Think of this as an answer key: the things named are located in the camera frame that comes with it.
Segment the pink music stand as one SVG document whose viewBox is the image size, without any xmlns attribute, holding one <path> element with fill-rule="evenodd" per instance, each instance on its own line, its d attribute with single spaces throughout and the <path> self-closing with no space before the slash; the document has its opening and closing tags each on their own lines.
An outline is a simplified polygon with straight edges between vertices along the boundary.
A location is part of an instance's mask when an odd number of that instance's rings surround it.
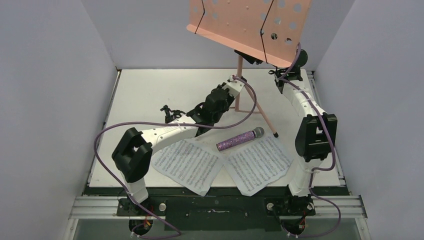
<svg viewBox="0 0 424 240">
<path fill-rule="evenodd" d="M 282 91 L 287 81 L 301 81 L 308 60 L 300 38 L 309 0 L 191 0 L 187 30 L 234 50 L 237 76 L 243 63 L 274 66 L 271 74 Z"/>
</svg>

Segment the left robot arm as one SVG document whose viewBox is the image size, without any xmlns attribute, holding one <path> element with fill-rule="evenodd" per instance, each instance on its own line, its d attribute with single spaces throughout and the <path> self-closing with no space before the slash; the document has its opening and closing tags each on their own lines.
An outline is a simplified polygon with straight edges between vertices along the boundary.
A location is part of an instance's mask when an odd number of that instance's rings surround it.
<svg viewBox="0 0 424 240">
<path fill-rule="evenodd" d="M 203 102 L 167 126 L 143 131 L 131 127 L 125 131 L 111 158 L 123 177 L 131 200 L 142 203 L 149 197 L 144 177 L 149 171 L 152 156 L 176 142 L 196 138 L 214 128 L 246 82 L 243 77 L 230 76 L 226 82 L 212 89 Z"/>
</svg>

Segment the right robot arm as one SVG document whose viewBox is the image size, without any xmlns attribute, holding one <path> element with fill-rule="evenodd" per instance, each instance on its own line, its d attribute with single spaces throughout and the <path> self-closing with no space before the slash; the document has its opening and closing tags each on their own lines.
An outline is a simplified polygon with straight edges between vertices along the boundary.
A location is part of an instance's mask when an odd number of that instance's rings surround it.
<svg viewBox="0 0 424 240">
<path fill-rule="evenodd" d="M 279 92 L 291 103 L 301 120 L 294 141 L 297 167 L 283 204 L 283 209 L 290 215 L 313 211 L 311 191 L 315 175 L 329 172 L 336 166 L 338 119 L 323 110 L 305 86 L 301 68 L 307 60 L 307 53 L 298 48 L 289 67 L 269 71 Z"/>
</svg>

